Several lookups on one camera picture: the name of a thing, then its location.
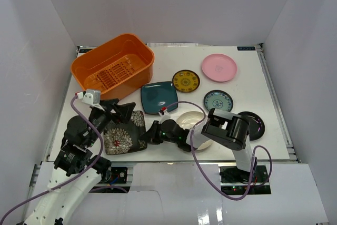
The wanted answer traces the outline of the black floral square plate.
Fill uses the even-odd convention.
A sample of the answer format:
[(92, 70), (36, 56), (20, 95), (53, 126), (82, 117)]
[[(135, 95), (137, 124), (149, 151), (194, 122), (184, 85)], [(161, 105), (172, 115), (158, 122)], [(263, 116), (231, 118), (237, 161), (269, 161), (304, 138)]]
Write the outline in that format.
[(128, 123), (110, 122), (104, 129), (104, 149), (107, 155), (134, 153), (147, 149), (140, 137), (146, 132), (144, 114), (133, 111)]

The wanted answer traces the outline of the teal square plate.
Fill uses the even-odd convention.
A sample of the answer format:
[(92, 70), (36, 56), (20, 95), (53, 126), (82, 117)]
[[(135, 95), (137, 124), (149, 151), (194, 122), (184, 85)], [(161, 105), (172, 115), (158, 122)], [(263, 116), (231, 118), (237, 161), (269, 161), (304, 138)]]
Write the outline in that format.
[(168, 106), (177, 101), (177, 92), (171, 81), (150, 83), (141, 87), (141, 103), (145, 114), (156, 115), (163, 107), (169, 112), (176, 110), (177, 103)]

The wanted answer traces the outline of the blue floral round plate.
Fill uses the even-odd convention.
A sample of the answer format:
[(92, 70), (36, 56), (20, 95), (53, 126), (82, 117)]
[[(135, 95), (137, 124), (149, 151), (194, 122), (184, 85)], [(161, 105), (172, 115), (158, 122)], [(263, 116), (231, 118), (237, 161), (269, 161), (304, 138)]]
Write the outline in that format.
[(222, 90), (211, 90), (205, 94), (203, 104), (208, 111), (215, 108), (231, 112), (234, 102), (228, 93)]

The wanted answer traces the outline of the pink round plate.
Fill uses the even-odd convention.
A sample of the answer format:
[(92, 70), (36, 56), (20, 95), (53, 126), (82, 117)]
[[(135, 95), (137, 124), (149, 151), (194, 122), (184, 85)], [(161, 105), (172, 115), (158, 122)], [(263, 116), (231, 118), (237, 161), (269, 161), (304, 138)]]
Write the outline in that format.
[(201, 64), (203, 73), (216, 82), (227, 82), (237, 73), (236, 62), (224, 54), (211, 54)]

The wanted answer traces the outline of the black round plate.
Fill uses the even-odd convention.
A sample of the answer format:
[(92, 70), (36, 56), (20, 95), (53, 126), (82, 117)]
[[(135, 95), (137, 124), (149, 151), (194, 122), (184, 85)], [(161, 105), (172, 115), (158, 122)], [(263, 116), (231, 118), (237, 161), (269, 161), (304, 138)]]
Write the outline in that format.
[(265, 124), (262, 118), (250, 111), (240, 112), (239, 115), (243, 116), (249, 121), (249, 137), (250, 141), (259, 140), (265, 133)]

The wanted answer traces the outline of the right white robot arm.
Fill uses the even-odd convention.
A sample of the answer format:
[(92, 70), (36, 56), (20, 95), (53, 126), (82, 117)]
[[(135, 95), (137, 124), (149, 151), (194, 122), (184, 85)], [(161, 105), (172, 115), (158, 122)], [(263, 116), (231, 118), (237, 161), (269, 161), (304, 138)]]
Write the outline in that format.
[(256, 177), (254, 155), (249, 143), (249, 121), (243, 116), (211, 109), (193, 127), (184, 129), (165, 111), (161, 115), (161, 120), (154, 121), (140, 137), (141, 141), (151, 144), (173, 142), (181, 150), (193, 152), (212, 140), (233, 152), (237, 174), (242, 181), (250, 182)]

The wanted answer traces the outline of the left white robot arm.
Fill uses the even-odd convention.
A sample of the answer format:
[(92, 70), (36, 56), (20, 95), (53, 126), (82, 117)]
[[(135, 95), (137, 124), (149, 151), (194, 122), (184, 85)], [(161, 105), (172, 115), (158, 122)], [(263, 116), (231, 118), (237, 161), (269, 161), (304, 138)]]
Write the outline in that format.
[(102, 157), (102, 150), (94, 155), (89, 148), (96, 140), (104, 142), (101, 134), (109, 123), (130, 121), (136, 104), (118, 102), (103, 100), (91, 105), (89, 117), (78, 112), (69, 119), (47, 190), (36, 196), (39, 202), (23, 224), (65, 224), (65, 216), (92, 188), (110, 179), (110, 160)]

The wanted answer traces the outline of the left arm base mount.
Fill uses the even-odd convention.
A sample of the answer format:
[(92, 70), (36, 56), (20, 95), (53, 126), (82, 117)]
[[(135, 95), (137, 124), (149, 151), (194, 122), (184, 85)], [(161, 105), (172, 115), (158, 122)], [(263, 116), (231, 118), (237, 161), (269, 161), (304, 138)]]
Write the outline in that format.
[(90, 193), (128, 193), (127, 173), (127, 167), (111, 167)]

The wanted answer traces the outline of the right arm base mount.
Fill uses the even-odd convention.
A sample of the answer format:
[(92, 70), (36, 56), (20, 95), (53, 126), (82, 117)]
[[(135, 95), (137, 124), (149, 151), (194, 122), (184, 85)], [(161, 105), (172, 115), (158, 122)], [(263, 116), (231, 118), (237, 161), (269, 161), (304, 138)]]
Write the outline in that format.
[[(227, 195), (243, 195), (248, 186), (249, 173), (239, 170), (236, 166), (219, 167), (221, 190)], [(269, 195), (271, 194), (270, 184), (267, 181), (268, 173), (266, 166), (258, 165), (255, 174), (252, 176), (251, 187), (248, 195)]]

